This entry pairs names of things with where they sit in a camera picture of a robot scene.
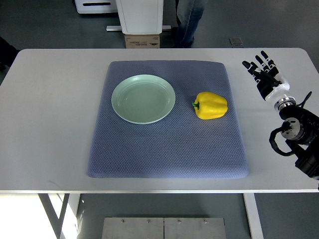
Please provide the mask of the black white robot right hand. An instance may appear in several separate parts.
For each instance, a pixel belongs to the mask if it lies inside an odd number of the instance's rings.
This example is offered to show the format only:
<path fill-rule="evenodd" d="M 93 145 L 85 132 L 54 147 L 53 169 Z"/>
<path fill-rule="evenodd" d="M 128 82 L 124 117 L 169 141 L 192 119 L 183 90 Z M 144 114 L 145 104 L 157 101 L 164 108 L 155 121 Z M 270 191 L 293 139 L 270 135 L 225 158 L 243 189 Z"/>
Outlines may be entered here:
<path fill-rule="evenodd" d="M 268 54 L 261 51 L 261 55 L 263 58 L 259 55 L 255 56 L 259 65 L 248 61 L 243 61 L 242 64 L 255 80 L 262 99 L 270 101 L 279 95 L 287 94 L 290 85 Z"/>

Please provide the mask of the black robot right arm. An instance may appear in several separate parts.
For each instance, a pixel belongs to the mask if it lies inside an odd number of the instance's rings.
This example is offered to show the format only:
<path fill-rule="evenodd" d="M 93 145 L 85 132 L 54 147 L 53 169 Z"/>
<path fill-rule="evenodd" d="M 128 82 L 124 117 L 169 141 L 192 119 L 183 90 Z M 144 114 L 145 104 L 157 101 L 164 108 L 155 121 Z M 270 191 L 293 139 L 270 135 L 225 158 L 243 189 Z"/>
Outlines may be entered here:
<path fill-rule="evenodd" d="M 319 117 L 304 108 L 311 96 L 309 92 L 305 99 L 296 104 L 293 97 L 284 97 L 275 101 L 275 109 L 279 111 L 282 125 L 273 130 L 269 137 L 272 149 L 281 156 L 295 155 L 295 166 L 308 177 L 319 179 Z M 276 135 L 285 138 L 291 151 L 284 152 L 276 143 Z"/>

